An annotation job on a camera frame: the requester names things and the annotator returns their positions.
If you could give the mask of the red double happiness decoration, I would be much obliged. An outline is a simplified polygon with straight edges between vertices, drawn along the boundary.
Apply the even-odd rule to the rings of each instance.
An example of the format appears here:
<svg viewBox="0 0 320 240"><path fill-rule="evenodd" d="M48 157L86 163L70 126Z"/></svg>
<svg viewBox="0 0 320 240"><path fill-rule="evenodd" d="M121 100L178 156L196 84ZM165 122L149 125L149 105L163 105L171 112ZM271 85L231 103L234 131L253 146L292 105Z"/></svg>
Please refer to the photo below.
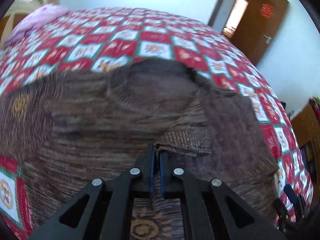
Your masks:
<svg viewBox="0 0 320 240"><path fill-rule="evenodd" d="M260 14L265 18L272 18L274 16L273 10L274 7L272 5L264 3L260 8Z"/></svg>

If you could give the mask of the brown wooden door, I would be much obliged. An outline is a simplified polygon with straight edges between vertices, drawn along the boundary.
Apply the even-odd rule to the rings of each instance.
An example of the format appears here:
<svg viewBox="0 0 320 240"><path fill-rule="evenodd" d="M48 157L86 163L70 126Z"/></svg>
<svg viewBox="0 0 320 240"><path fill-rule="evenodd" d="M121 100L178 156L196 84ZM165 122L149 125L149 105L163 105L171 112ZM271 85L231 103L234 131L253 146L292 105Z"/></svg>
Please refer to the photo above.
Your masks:
<svg viewBox="0 0 320 240"><path fill-rule="evenodd" d="M272 18L261 16L260 8L264 3L274 7ZM265 42L264 35L271 36L272 39L275 37L288 7L287 0L249 0L231 43L242 51L252 64L257 65L270 45Z"/></svg>

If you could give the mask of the brown striped knit sweater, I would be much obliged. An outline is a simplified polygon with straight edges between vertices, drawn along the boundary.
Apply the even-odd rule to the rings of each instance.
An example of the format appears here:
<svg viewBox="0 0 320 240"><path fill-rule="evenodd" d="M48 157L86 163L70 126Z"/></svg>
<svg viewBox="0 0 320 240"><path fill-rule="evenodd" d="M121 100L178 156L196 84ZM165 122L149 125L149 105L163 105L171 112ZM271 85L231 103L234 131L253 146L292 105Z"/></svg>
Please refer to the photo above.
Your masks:
<svg viewBox="0 0 320 240"><path fill-rule="evenodd" d="M134 167L150 144L153 192L134 199L129 239L185 239L180 199L161 193L162 151L198 179L223 181L273 226L277 165L250 98L182 63L55 72L1 97L1 155L21 167L32 233L94 178Z"/></svg>

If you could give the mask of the red white patterned bedspread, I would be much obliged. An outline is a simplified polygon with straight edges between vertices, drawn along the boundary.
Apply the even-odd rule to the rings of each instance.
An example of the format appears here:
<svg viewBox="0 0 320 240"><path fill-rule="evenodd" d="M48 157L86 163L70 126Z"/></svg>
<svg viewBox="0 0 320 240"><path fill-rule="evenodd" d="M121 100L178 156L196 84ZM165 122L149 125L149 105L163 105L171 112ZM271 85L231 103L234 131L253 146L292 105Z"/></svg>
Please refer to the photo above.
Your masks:
<svg viewBox="0 0 320 240"><path fill-rule="evenodd" d="M1 56L1 97L55 72L104 73L148 59L175 61L219 88L250 98L277 169L274 195L296 220L284 193L290 184L311 204L313 185L289 118L263 75L213 28L148 9L98 8L69 12L8 46ZM27 239L32 215L21 167L1 155L1 215L18 239Z"/></svg>

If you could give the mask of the pink pillow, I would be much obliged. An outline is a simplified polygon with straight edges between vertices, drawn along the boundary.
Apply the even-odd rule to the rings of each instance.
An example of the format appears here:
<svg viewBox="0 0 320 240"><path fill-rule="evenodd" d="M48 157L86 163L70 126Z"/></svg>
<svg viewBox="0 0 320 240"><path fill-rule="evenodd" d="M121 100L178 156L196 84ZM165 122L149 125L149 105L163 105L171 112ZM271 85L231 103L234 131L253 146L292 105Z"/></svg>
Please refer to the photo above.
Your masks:
<svg viewBox="0 0 320 240"><path fill-rule="evenodd" d="M45 4L34 10L23 18L10 32L4 40L4 47L21 40L24 36L33 30L57 20L59 17L67 14L69 10L66 7L56 4Z"/></svg>

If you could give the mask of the brown wooden cabinet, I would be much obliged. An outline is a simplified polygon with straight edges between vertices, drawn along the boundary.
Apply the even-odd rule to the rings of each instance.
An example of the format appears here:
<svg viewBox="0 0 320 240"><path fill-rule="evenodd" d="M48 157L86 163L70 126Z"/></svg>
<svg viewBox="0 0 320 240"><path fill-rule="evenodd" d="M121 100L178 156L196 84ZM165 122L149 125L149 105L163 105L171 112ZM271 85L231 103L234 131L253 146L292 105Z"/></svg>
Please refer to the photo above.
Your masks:
<svg viewBox="0 0 320 240"><path fill-rule="evenodd" d="M292 120L298 147L302 150L303 164L311 181L319 184L319 118L309 102Z"/></svg>

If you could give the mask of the wooden headboard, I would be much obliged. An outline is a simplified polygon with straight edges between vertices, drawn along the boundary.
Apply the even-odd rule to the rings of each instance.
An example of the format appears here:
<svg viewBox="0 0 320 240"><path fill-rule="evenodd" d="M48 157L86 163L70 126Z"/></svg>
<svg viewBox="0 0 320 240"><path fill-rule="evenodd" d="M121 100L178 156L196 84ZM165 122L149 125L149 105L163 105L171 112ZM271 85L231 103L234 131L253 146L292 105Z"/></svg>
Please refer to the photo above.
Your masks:
<svg viewBox="0 0 320 240"><path fill-rule="evenodd" d="M41 3L38 1L27 0L16 0L11 5L5 16L1 19L1 50L4 49L4 42L16 25L40 6Z"/></svg>

